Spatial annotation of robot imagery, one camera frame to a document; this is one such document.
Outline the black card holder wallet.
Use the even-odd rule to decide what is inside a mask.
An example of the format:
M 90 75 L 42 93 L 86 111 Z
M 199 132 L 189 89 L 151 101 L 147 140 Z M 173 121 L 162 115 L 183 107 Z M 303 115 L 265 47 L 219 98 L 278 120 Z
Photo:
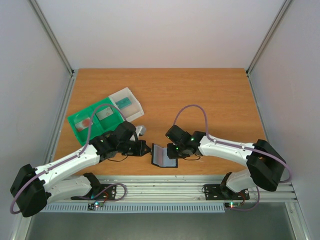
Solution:
M 178 159 L 168 157 L 168 148 L 152 144 L 151 164 L 159 168 L 178 168 Z

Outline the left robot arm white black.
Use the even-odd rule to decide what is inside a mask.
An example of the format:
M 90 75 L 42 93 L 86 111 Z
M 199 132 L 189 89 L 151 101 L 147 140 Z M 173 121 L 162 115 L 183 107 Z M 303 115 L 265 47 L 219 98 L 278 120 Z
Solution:
M 128 121 L 115 130 L 107 131 L 87 142 L 75 152 L 52 163 L 32 167 L 22 166 L 10 188 L 13 201 L 10 213 L 28 218 L 43 210 L 47 204 L 67 198 L 96 199 L 102 194 L 101 184 L 93 173 L 69 179 L 82 169 L 110 160 L 120 153 L 124 157 L 142 157 L 151 149 L 140 139 L 146 132 L 143 125 Z

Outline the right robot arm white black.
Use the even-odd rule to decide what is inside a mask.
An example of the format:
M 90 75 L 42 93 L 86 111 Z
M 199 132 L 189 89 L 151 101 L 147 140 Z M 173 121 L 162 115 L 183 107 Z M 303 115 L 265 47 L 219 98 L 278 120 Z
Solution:
M 234 142 L 201 131 L 190 134 L 177 125 L 173 125 L 165 135 L 171 141 L 167 145 L 170 159 L 185 159 L 192 155 L 211 156 L 246 168 L 224 176 L 219 188 L 225 198 L 232 198 L 238 192 L 254 187 L 274 192 L 282 182 L 287 163 L 265 140 L 258 139 L 255 143 Z

